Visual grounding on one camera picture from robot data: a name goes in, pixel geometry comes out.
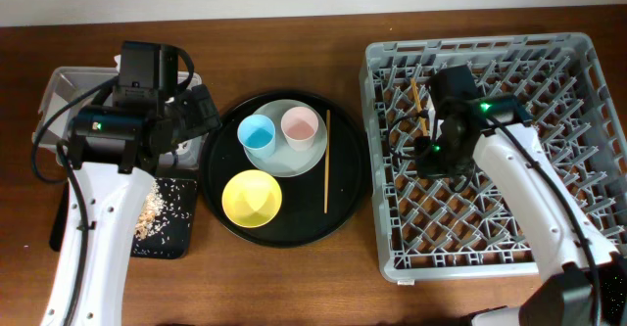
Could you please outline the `yellow bowl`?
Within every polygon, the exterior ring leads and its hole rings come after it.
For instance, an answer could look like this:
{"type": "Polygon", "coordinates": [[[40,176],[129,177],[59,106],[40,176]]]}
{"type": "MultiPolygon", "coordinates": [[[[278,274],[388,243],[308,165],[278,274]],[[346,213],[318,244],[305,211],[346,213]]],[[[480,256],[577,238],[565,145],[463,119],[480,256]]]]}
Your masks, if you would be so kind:
{"type": "Polygon", "coordinates": [[[225,185],[221,205],[226,217],[243,228],[270,223],[282,205],[282,191],[270,174],[249,169],[234,175],[225,185]]]}

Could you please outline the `grey dishwasher rack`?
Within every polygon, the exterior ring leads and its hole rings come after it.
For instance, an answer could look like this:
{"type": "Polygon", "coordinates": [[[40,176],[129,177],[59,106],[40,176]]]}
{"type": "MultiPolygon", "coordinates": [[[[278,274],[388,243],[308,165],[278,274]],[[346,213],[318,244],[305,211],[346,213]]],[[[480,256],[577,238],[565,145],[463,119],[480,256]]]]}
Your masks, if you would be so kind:
{"type": "Polygon", "coordinates": [[[360,72],[379,269],[399,285],[533,274],[537,268],[496,186],[476,172],[459,194],[409,160],[426,80],[465,66],[487,96],[511,93],[579,207],[626,248],[626,139],[591,39],[583,33],[378,42],[360,72]]]}

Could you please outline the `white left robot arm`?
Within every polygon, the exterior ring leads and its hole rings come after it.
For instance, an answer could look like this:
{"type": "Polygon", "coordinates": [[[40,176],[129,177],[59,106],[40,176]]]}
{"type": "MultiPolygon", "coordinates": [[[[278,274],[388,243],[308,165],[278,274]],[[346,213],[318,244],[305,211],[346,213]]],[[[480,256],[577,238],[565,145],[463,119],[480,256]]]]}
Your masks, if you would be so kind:
{"type": "Polygon", "coordinates": [[[135,225],[163,154],[219,128],[203,85],[123,97],[109,79],[69,101],[48,92],[33,134],[55,152],[69,202],[44,325],[119,325],[135,225]]]}

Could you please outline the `grey plate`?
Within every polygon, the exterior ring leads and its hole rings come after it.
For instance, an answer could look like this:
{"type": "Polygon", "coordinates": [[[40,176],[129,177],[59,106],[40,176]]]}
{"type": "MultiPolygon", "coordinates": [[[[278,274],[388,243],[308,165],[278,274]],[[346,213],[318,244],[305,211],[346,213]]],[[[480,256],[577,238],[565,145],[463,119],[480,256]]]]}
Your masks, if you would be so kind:
{"type": "Polygon", "coordinates": [[[272,101],[254,111],[254,115],[268,116],[276,129],[275,152],[269,158],[258,159],[244,149],[246,157],[257,169],[275,177],[294,177],[309,171],[322,159],[326,148],[326,128],[322,116],[317,111],[315,112],[319,120],[318,131],[313,145],[306,151],[297,152],[293,150],[283,135],[280,126],[282,116],[289,109],[299,106],[308,107],[314,111],[311,106],[290,99],[272,101]]]}

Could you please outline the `blue cup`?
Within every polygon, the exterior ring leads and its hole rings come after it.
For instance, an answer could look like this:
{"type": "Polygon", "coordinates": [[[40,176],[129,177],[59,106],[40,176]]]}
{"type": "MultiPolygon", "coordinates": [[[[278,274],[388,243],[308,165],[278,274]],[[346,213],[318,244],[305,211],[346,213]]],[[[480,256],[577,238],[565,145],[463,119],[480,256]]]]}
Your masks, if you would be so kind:
{"type": "Polygon", "coordinates": [[[258,159],[269,158],[275,152],[276,129],[268,116],[245,117],[238,125],[237,138],[244,149],[258,159]]]}

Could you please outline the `pink cup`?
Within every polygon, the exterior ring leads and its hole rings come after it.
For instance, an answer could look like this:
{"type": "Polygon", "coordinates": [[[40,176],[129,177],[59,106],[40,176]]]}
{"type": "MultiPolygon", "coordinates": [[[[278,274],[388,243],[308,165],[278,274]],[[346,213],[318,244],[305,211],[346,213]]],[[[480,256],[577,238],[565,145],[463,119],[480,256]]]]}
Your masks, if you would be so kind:
{"type": "Polygon", "coordinates": [[[293,107],[281,118],[281,130],[288,145],[297,152],[313,145],[319,127],[317,113],[308,107],[293,107]]]}

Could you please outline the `round black serving tray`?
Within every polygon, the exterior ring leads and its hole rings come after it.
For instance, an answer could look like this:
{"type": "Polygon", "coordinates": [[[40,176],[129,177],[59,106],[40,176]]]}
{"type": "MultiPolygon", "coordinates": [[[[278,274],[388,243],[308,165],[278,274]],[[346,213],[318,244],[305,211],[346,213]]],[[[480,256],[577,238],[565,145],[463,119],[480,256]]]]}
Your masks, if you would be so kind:
{"type": "Polygon", "coordinates": [[[249,242],[294,248],[321,240],[339,229],[362,205],[369,186],[370,163],[365,132],[332,101],[297,89],[274,89],[249,98],[221,116],[221,128],[211,132],[202,146],[200,181],[210,210],[229,231],[249,242]],[[266,103],[291,99],[311,106],[322,116],[331,112],[328,214],[324,214],[324,162],[294,177],[277,179],[282,191],[278,215],[258,228],[243,228],[224,214],[221,195],[236,174],[253,169],[236,136],[240,121],[266,103]]]}

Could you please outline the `clear plastic waste bin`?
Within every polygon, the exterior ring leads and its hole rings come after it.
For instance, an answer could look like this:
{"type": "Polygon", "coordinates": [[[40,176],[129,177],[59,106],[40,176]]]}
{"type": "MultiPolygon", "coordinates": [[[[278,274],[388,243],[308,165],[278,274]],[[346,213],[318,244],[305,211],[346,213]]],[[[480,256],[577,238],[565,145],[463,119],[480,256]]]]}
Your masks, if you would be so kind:
{"type": "MultiPolygon", "coordinates": [[[[118,71],[115,68],[59,67],[55,69],[46,86],[38,109],[40,120],[32,134],[32,140],[35,140],[35,136],[43,124],[60,108],[92,87],[117,75],[118,71]]],[[[73,106],[69,111],[57,118],[44,132],[39,147],[56,154],[55,144],[57,141],[61,138],[68,138],[67,128],[69,121],[91,99],[92,97],[81,101],[77,106],[73,106]]],[[[196,169],[198,167],[203,140],[204,137],[201,136],[178,145],[176,150],[177,168],[196,169]]]]}

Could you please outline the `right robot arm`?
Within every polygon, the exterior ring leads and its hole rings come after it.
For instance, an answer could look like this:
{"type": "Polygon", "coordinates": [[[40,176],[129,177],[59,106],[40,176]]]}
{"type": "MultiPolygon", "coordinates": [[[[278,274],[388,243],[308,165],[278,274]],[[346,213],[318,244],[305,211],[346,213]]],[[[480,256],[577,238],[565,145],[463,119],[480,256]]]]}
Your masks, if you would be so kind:
{"type": "Polygon", "coordinates": [[[543,281],[523,305],[478,312],[470,324],[625,324],[626,260],[578,207],[517,98],[448,97],[419,116],[431,123],[426,152],[439,174],[471,161],[496,185],[543,281]]]}

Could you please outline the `wooden chopstick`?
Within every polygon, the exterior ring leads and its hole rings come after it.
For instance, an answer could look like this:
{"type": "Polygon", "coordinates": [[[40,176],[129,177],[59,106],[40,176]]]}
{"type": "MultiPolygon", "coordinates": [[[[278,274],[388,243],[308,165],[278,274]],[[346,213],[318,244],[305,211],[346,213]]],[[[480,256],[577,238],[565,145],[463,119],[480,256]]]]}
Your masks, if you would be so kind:
{"type": "Polygon", "coordinates": [[[331,122],[331,112],[330,110],[326,111],[326,148],[325,148],[325,162],[324,162],[324,214],[328,214],[328,206],[329,206],[329,176],[330,176],[330,122],[331,122]]]}
{"type": "Polygon", "coordinates": [[[417,89],[417,84],[416,84],[415,78],[413,78],[413,77],[410,79],[410,87],[411,87],[411,91],[412,91],[412,95],[413,95],[413,99],[414,99],[417,115],[418,115],[418,118],[419,118],[420,129],[422,131],[422,135],[423,136],[427,136],[428,135],[428,128],[426,126],[426,119],[425,119],[424,116],[421,115],[423,109],[422,109],[422,106],[421,106],[421,103],[420,103],[420,99],[419,99],[419,93],[418,93],[418,89],[417,89]]]}

